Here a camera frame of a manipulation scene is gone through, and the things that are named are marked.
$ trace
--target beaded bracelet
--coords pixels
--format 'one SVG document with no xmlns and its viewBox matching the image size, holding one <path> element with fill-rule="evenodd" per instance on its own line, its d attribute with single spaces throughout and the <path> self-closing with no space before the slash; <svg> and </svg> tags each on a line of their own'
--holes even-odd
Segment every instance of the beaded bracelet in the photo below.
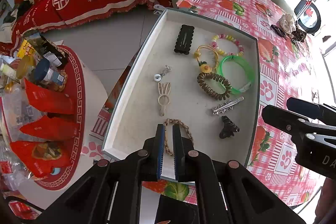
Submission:
<svg viewBox="0 0 336 224">
<path fill-rule="evenodd" d="M 202 48 L 206 48 L 207 50 L 213 51 L 215 53 L 215 67 L 212 68 L 208 65 L 207 62 L 205 61 L 200 61 L 200 56 L 201 56 L 201 52 L 200 49 Z M 218 61 L 218 53 L 211 47 L 208 45 L 200 45 L 197 50 L 194 52 L 194 57 L 196 58 L 199 68 L 201 69 L 201 72 L 204 73 L 210 73 L 213 69 L 216 69 L 218 67 L 219 61 Z"/>
<path fill-rule="evenodd" d="M 218 44 L 217 44 L 217 40 L 219 38 L 224 38 L 224 39 L 227 39 L 229 41 L 232 41 L 239 49 L 239 53 L 237 54 L 234 54 L 234 53 L 230 53 L 230 52 L 225 52 L 223 51 L 222 49 L 220 49 L 218 47 Z M 235 39 L 234 37 L 230 36 L 230 35 L 227 35 L 227 34 L 216 34 L 213 38 L 212 38 L 212 41 L 211 41 L 211 46 L 216 50 L 216 52 L 218 52 L 220 55 L 222 56 L 227 56 L 227 55 L 236 55 L 236 56 L 243 56 L 244 54 L 244 48 L 242 45 L 240 45 L 239 41 L 237 39 Z"/>
</svg>

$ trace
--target black hair clip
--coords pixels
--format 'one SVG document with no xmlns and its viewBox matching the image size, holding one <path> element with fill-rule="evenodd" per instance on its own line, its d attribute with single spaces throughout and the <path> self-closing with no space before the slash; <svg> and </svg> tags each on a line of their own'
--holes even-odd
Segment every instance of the black hair clip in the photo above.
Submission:
<svg viewBox="0 0 336 224">
<path fill-rule="evenodd" d="M 224 123 L 224 127 L 219 134 L 221 139 L 234 136 L 235 133 L 239 132 L 239 127 L 236 126 L 227 116 L 222 116 L 221 119 Z"/>
<path fill-rule="evenodd" d="M 182 25 L 180 33 L 176 40 L 174 52 L 189 54 L 191 42 L 193 40 L 195 27 L 189 25 Z"/>
</svg>

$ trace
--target jar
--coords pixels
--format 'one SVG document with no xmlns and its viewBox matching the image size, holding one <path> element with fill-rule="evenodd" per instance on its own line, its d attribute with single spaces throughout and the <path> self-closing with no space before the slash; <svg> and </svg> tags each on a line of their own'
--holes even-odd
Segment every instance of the jar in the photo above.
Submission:
<svg viewBox="0 0 336 224">
<path fill-rule="evenodd" d="M 9 78 L 11 78 L 15 81 L 18 81 L 17 78 L 16 78 L 16 70 L 11 68 L 7 64 L 2 63 L 1 66 L 0 66 L 0 71 L 2 71 L 2 73 L 4 75 L 7 75 Z"/>
<path fill-rule="evenodd" d="M 34 80 L 42 85 L 55 83 L 60 87 L 63 85 L 64 76 L 60 75 L 56 68 L 50 66 L 48 59 L 42 58 L 34 70 Z"/>
<path fill-rule="evenodd" d="M 22 79 L 23 77 L 27 77 L 31 75 L 32 71 L 35 69 L 35 60 L 32 56 L 25 55 L 16 69 L 16 77 L 18 79 Z"/>
</svg>

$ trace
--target white tray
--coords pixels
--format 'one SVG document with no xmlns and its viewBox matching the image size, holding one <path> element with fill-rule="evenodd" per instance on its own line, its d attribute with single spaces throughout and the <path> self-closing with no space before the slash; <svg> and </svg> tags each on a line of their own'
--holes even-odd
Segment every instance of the white tray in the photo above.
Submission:
<svg viewBox="0 0 336 224">
<path fill-rule="evenodd" d="M 195 27 L 189 55 L 174 52 L 181 25 Z M 209 115 L 209 109 L 220 102 L 209 97 L 198 85 L 199 66 L 193 53 L 198 46 L 209 44 L 215 34 L 228 34 L 235 37 L 244 47 L 244 58 L 255 72 L 251 88 L 243 93 L 244 101 L 235 105 L 225 114 L 240 128 L 234 137 L 220 139 L 223 122 L 217 115 Z M 219 40 L 220 47 L 227 52 L 237 52 L 237 47 L 227 40 Z M 104 153 L 115 159 L 124 159 L 128 154 L 142 148 L 146 139 L 155 135 L 157 124 L 167 118 L 180 119 L 194 138 L 194 148 L 208 154 L 213 160 L 227 162 L 237 160 L 246 166 L 257 123 L 259 105 L 259 56 L 257 39 L 219 21 L 176 9 L 166 9 L 148 35 L 140 53 L 127 77 L 113 111 L 103 145 Z M 201 60 L 213 65 L 213 53 L 201 50 Z M 171 82 L 170 104 L 165 116 L 159 115 L 158 84 L 153 75 L 161 73 L 165 65 L 172 67 L 161 82 Z M 233 64 L 232 73 L 227 75 L 232 86 L 243 85 L 245 74 L 241 67 Z M 209 86 L 218 83 L 211 81 Z M 167 130 L 168 143 L 172 146 L 172 127 Z M 175 179 L 173 157 L 164 154 L 162 176 Z"/>
</svg>

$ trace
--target pink checkered tablecloth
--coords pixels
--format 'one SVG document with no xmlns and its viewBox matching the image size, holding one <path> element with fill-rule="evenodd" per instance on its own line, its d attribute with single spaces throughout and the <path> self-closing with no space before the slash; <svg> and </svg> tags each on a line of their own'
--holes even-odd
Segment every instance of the pink checkered tablecloth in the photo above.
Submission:
<svg viewBox="0 0 336 224">
<path fill-rule="evenodd" d="M 311 197 L 319 175 L 295 162 L 296 147 L 291 136 L 264 123 L 263 107 L 286 108 L 289 97 L 312 101 L 316 88 L 307 37 L 296 46 L 281 38 L 271 24 L 284 14 L 271 0 L 179 0 L 178 7 L 240 29 L 258 39 L 260 61 L 260 102 L 257 130 L 247 169 L 288 206 Z M 195 201 L 194 188 L 188 199 Z"/>
</svg>

